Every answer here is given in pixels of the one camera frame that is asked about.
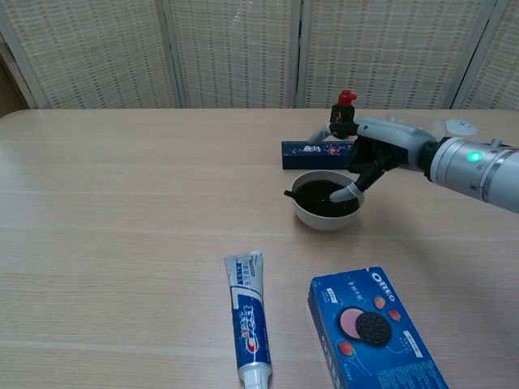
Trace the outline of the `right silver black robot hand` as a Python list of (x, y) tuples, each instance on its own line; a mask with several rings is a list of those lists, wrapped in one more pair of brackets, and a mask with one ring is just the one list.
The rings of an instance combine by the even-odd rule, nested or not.
[(358, 175), (355, 182), (330, 194), (329, 199), (333, 203), (359, 198), (389, 170), (425, 171), (425, 155), (437, 144), (431, 134), (418, 127), (379, 118), (358, 118), (348, 123), (329, 122), (318, 129), (310, 141), (318, 143), (330, 136), (337, 139), (356, 138), (345, 169)]

